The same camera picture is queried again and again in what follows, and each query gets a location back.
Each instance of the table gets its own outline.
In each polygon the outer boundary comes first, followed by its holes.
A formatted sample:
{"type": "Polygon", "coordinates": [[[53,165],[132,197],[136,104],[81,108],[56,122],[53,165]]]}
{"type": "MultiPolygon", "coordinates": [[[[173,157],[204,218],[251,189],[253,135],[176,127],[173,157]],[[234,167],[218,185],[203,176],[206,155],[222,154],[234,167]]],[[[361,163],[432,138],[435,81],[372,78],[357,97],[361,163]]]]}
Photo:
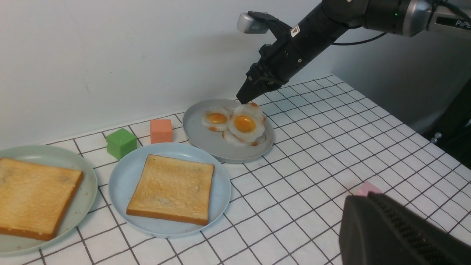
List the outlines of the table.
{"type": "MultiPolygon", "coordinates": [[[[0,264],[178,265],[341,264],[343,202],[369,181],[428,222],[471,244],[471,171],[334,75],[256,100],[275,128],[260,159],[224,164],[233,186],[225,214],[192,236],[152,238],[110,205],[116,159],[105,136],[118,128],[48,143],[76,152],[96,170],[97,199],[62,242],[0,264]]],[[[165,115],[187,143],[184,112],[165,115]]],[[[123,126],[150,144],[149,121],[123,126]]]]}

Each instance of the orange cube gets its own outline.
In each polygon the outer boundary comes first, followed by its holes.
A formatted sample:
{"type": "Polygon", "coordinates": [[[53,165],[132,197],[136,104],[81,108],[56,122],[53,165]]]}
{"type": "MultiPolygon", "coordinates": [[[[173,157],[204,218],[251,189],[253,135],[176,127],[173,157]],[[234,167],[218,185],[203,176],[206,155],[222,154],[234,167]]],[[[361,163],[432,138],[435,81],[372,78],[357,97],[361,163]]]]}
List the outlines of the orange cube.
{"type": "Polygon", "coordinates": [[[173,142],[173,130],[171,120],[150,121],[150,143],[173,142]]]}

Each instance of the pink cube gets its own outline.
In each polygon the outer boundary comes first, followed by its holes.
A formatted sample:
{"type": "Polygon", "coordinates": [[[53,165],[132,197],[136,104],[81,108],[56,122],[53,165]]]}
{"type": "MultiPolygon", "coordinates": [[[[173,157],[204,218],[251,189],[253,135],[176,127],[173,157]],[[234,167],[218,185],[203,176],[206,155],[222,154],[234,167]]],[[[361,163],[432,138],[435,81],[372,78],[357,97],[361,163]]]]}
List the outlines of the pink cube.
{"type": "Polygon", "coordinates": [[[376,186],[371,184],[368,181],[365,181],[363,185],[361,185],[360,189],[357,191],[357,196],[368,196],[369,192],[374,192],[374,193],[382,193],[380,189],[378,189],[376,186]]]}
{"type": "Polygon", "coordinates": [[[150,121],[150,143],[173,142],[172,121],[157,119],[150,121]]]}

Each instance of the egg yolk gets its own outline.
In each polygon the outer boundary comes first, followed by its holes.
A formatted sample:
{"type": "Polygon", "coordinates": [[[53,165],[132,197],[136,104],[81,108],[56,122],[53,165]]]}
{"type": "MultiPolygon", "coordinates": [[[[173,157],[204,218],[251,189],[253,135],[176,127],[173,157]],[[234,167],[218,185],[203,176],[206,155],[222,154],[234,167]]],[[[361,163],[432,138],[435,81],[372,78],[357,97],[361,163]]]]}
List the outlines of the egg yolk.
{"type": "Polygon", "coordinates": [[[250,117],[241,115],[235,118],[234,126],[242,133],[250,133],[255,130],[255,121],[250,117]]]}
{"type": "Polygon", "coordinates": [[[208,117],[208,120],[213,124],[221,124],[227,121],[226,116],[221,113],[212,113],[212,114],[209,114],[207,117],[208,117]]]}

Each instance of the bread slice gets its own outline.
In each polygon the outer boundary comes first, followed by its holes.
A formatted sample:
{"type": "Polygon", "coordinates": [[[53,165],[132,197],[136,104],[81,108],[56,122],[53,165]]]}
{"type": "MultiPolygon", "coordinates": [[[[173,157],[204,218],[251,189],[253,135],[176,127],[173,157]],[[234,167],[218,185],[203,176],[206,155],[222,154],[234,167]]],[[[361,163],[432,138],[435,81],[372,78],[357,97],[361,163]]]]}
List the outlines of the bread slice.
{"type": "Polygon", "coordinates": [[[0,234],[53,239],[82,179],[80,170],[0,158],[0,234]]]}
{"type": "Polygon", "coordinates": [[[208,224],[213,164],[148,155],[128,215],[208,224]]]}

